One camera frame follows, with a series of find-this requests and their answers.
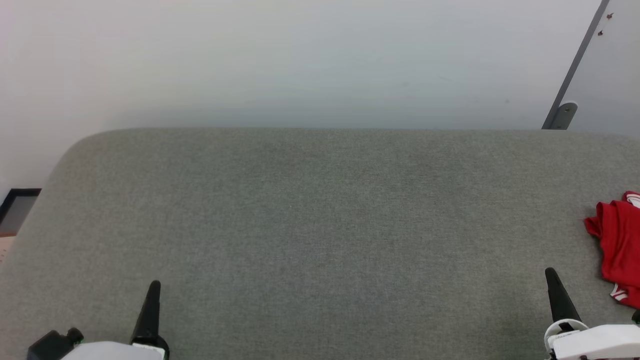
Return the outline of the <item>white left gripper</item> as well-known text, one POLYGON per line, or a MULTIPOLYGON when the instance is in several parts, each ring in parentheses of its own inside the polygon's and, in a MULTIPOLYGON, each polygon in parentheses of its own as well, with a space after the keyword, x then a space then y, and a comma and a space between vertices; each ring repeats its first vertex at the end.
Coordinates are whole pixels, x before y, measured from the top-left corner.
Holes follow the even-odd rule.
POLYGON ((113 341, 83 342, 63 360, 168 360, 169 344, 159 334, 162 283, 150 283, 131 335, 130 344, 113 341))

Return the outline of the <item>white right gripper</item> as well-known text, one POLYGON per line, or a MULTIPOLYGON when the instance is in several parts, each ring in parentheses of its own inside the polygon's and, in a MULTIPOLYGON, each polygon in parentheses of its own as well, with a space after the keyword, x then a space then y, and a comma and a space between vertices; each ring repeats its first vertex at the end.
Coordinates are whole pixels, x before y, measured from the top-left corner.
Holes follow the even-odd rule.
POLYGON ((638 360, 638 325, 599 325, 582 322, 560 276, 554 268, 544 271, 553 323, 543 342, 551 360, 638 360))

